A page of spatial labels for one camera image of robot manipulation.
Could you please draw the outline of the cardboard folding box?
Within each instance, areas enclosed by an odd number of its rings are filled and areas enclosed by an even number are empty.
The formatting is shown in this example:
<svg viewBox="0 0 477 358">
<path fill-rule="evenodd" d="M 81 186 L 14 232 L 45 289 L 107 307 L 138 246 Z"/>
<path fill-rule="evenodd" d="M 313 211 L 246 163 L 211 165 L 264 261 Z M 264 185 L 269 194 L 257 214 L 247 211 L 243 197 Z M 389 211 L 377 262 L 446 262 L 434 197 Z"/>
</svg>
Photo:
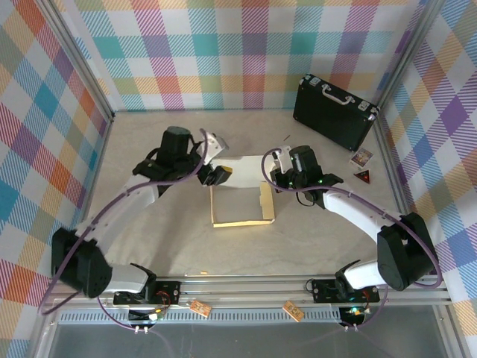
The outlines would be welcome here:
<svg viewBox="0 0 477 358">
<path fill-rule="evenodd" d="M 214 228 L 246 227 L 275 221 L 271 186 L 265 181 L 260 156 L 221 158 L 219 166 L 232 170 L 225 183 L 210 188 L 211 222 Z"/>
</svg>

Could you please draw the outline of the small picture card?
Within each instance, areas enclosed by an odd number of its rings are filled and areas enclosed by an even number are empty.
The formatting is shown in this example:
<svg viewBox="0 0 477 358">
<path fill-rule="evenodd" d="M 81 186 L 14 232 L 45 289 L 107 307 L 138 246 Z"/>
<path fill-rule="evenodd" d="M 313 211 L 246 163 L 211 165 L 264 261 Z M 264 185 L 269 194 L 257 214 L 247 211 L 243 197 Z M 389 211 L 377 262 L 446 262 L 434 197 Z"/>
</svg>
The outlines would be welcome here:
<svg viewBox="0 0 477 358">
<path fill-rule="evenodd" d="M 365 148 L 360 148 L 350 158 L 350 163 L 359 168 L 364 168 L 372 158 L 373 158 L 372 152 L 368 151 Z"/>
</svg>

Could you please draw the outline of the wide aluminium extrusion beam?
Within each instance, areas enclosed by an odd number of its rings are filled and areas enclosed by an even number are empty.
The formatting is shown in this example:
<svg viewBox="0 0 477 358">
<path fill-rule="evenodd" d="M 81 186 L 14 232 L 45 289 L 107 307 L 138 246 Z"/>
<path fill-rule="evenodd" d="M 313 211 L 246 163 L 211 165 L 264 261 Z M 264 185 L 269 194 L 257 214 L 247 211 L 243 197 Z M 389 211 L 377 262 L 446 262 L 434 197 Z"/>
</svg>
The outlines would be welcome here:
<svg viewBox="0 0 477 358">
<path fill-rule="evenodd" d="M 448 305 L 450 295 L 444 283 L 434 289 L 412 285 L 403 291 L 378 286 L 378 303 L 328 303 L 315 304 L 312 294 L 305 289 L 306 281 L 311 278 L 333 279 L 329 275 L 232 275 L 232 276 L 184 276 L 158 277 L 161 281 L 179 281 L 180 297 L 174 308 L 188 307 L 194 300 L 208 304 L 212 308 L 259 308 L 281 307 L 286 301 L 292 301 L 299 307 L 366 307 L 372 308 L 381 303 L 389 306 Z M 107 307 L 153 307 L 156 305 L 114 305 L 116 292 L 126 292 L 123 287 L 114 284 L 111 289 L 98 297 Z"/>
</svg>

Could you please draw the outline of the orange printed tag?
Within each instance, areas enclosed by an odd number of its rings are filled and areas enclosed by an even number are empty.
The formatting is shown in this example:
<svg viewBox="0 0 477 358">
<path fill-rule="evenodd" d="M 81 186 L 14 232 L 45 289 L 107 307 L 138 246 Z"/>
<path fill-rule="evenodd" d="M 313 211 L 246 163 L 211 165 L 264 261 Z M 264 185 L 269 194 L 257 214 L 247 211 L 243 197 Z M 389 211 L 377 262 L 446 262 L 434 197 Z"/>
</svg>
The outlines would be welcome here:
<svg viewBox="0 0 477 358">
<path fill-rule="evenodd" d="M 212 312 L 211 306 L 197 300 L 194 300 L 193 302 L 190 303 L 189 309 L 192 312 L 197 313 L 198 315 L 204 318 L 208 318 L 210 313 Z"/>
<path fill-rule="evenodd" d="M 304 312 L 292 301 L 286 301 L 282 309 L 296 322 L 301 322 L 305 316 Z"/>
</svg>

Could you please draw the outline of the small black controller board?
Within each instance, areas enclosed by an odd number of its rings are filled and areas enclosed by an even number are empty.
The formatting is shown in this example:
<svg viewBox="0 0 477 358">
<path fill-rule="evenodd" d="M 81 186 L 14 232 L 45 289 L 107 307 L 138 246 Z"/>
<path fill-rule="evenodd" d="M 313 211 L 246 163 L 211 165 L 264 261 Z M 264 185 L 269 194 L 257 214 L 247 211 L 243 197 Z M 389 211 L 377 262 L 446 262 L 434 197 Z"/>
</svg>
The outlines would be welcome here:
<svg viewBox="0 0 477 358">
<path fill-rule="evenodd" d="M 163 320 L 166 313 L 167 309 L 163 308 L 156 308 L 148 311 L 129 310 L 127 314 L 127 319 L 129 321 L 145 321 L 148 324 L 152 324 L 153 322 Z"/>
<path fill-rule="evenodd" d="M 369 307 L 340 307 L 341 320 L 348 324 L 362 324 L 371 316 Z"/>
</svg>

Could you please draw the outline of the grey metal tray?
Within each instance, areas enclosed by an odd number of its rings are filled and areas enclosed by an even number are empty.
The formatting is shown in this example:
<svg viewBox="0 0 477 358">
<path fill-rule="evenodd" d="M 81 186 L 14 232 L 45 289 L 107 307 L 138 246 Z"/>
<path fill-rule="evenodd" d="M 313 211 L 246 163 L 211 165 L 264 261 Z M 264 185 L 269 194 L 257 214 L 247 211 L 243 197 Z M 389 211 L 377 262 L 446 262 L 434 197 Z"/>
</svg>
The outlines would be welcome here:
<svg viewBox="0 0 477 358">
<path fill-rule="evenodd" d="M 99 310 L 78 307 L 76 310 Z M 26 358 L 472 358 L 448 306 L 386 306 L 359 327 L 338 323 L 59 323 L 37 331 Z"/>
</svg>

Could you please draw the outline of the aluminium side rail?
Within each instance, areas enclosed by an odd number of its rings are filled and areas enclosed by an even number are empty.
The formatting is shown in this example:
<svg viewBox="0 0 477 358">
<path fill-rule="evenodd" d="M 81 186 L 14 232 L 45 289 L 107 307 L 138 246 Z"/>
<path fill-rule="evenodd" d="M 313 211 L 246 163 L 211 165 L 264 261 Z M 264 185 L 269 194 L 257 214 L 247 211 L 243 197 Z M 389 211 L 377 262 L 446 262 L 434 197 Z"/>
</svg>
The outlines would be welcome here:
<svg viewBox="0 0 477 358">
<path fill-rule="evenodd" d="M 57 236 L 62 247 L 53 250 L 58 256 L 55 265 L 55 277 L 76 285 L 86 276 L 83 273 L 85 265 L 80 262 L 80 250 L 86 246 L 88 232 L 91 231 L 90 220 L 86 217 L 89 212 L 95 181 L 104 156 L 104 149 L 110 135 L 110 125 L 113 118 L 93 118 L 82 136 L 78 155 L 68 183 L 66 194 L 75 205 L 74 214 L 65 222 L 65 232 Z"/>
<path fill-rule="evenodd" d="M 403 290 L 413 283 L 417 284 L 421 277 L 434 270 L 432 260 L 435 258 L 435 250 L 423 218 L 412 213 L 405 203 L 404 191 L 380 118 L 375 120 L 373 130 L 398 211 L 393 215 L 396 220 L 385 224 L 378 234 L 378 268 L 389 286 Z"/>
</svg>

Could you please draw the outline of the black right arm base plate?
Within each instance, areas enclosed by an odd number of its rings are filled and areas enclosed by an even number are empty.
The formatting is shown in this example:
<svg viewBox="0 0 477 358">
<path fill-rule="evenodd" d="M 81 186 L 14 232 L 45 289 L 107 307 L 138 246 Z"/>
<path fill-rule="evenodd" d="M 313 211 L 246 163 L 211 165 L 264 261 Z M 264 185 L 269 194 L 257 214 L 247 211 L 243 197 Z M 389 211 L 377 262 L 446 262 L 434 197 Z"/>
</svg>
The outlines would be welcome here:
<svg viewBox="0 0 477 358">
<path fill-rule="evenodd" d="M 333 279 L 311 278 L 306 281 L 305 289 L 312 294 L 315 304 L 328 303 L 378 303 L 379 290 L 375 286 L 354 290 L 351 293 L 341 294 Z"/>
</svg>

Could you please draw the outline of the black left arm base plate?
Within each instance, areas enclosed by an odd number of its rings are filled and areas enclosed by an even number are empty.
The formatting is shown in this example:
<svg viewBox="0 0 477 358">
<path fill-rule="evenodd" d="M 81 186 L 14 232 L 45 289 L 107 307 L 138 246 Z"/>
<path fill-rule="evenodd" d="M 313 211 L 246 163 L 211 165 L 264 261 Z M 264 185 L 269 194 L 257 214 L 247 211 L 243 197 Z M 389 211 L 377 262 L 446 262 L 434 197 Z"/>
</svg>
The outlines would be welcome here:
<svg viewBox="0 0 477 358">
<path fill-rule="evenodd" d="M 113 297 L 114 305 L 169 305 L 178 304 L 180 297 L 179 281 L 156 280 L 146 285 L 138 293 L 116 292 Z"/>
</svg>

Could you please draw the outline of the aluminium corner post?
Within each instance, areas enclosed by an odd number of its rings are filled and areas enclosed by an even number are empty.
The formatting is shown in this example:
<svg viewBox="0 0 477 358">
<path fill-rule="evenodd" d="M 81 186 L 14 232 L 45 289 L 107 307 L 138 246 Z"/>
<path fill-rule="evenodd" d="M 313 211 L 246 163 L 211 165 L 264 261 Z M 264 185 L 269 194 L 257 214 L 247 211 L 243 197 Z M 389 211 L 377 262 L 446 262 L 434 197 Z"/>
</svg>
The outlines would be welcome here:
<svg viewBox="0 0 477 358">
<path fill-rule="evenodd" d="M 40 11 L 51 26 L 52 31 L 58 38 L 64 52 L 70 59 L 73 67 L 78 71 L 85 87 L 89 90 L 94 102 L 97 104 L 101 113 L 109 122 L 114 122 L 115 113 L 107 100 L 100 84 L 97 82 L 92 70 L 90 69 L 86 58 L 83 56 L 75 38 L 73 37 L 68 25 L 57 9 L 54 0 L 34 0 Z"/>
<path fill-rule="evenodd" d="M 396 47 L 397 54 L 394 54 L 390 70 L 383 75 L 382 88 L 378 91 L 378 97 L 376 98 L 378 100 L 377 104 L 382 112 L 384 112 L 385 105 L 394 95 L 406 68 L 416 56 L 427 33 L 446 2 L 446 0 L 423 1 L 423 4 L 417 6 L 417 9 L 408 22 L 408 27 L 399 40 Z"/>
</svg>

